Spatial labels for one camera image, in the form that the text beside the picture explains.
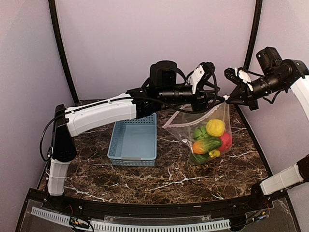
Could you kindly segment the yellow toy lemon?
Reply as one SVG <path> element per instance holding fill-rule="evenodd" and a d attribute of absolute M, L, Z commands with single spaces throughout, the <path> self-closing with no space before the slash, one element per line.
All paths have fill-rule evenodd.
<path fill-rule="evenodd" d="M 220 137 L 225 132 L 225 123 L 219 119 L 211 119 L 206 124 L 206 132 L 213 137 Z"/>

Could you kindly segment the green toy watermelon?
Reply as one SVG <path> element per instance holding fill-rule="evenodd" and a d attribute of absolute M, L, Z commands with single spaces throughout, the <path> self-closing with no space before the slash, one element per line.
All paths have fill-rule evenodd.
<path fill-rule="evenodd" d="M 195 140 L 201 140 L 201 139 L 206 139 L 208 138 L 210 135 L 207 133 L 206 127 L 205 126 L 199 126 L 196 127 L 194 130 L 194 139 Z"/>

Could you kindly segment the clear zip top bag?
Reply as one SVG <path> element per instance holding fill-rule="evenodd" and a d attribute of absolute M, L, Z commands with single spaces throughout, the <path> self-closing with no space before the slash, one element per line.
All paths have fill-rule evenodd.
<path fill-rule="evenodd" d="M 162 128 L 190 148 L 189 159 L 195 165 L 225 155 L 233 145 L 230 107 L 225 102 L 201 114 L 177 111 Z"/>

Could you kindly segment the red toy apple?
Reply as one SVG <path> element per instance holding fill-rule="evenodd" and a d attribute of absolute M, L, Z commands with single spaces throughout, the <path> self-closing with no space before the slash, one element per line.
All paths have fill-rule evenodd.
<path fill-rule="evenodd" d="M 222 141 L 222 145 L 218 148 L 219 151 L 224 152 L 227 151 L 232 146 L 232 136 L 224 132 L 222 136 L 220 136 Z"/>

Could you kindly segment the green orange toy mango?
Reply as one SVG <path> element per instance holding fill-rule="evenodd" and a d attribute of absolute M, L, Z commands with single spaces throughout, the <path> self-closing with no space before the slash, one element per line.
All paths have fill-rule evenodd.
<path fill-rule="evenodd" d="M 192 150 L 194 154 L 205 155 L 210 151 L 218 149 L 221 145 L 221 139 L 217 137 L 208 137 L 194 142 L 192 145 Z"/>

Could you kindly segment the yellow toy banana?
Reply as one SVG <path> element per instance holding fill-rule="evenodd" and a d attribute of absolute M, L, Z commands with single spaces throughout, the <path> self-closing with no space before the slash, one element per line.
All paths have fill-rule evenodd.
<path fill-rule="evenodd" d="M 220 155 L 221 155 L 221 152 L 218 149 L 215 149 L 209 152 L 209 156 L 211 158 L 220 157 Z"/>

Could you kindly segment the green toy bell pepper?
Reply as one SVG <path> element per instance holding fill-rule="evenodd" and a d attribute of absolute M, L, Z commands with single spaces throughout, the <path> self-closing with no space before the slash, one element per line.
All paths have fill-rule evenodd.
<path fill-rule="evenodd" d="M 210 159 L 210 156 L 208 154 L 192 154 L 190 156 L 190 161 L 194 164 L 194 165 L 201 165 L 206 163 L 208 160 Z"/>

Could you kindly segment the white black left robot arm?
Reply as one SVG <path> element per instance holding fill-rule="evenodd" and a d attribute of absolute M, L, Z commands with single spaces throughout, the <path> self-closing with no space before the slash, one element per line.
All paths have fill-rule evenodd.
<path fill-rule="evenodd" d="M 54 118 L 48 122 L 53 126 L 51 145 L 47 155 L 41 155 L 45 162 L 50 162 L 49 203 L 58 211 L 68 207 L 68 199 L 62 195 L 68 167 L 77 155 L 74 137 L 114 122 L 148 117 L 164 106 L 181 111 L 180 105 L 190 104 L 192 114 L 204 113 L 217 105 L 217 92 L 217 87 L 195 91 L 191 87 L 139 87 L 83 106 L 58 105 Z"/>

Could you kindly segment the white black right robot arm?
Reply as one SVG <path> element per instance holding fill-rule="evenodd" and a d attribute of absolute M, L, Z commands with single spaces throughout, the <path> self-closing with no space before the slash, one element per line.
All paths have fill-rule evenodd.
<path fill-rule="evenodd" d="M 246 205 L 256 210 L 265 195 L 291 189 L 309 180 L 309 78 L 298 79 L 289 93 L 262 109 L 245 111 L 273 176 L 259 185 Z"/>

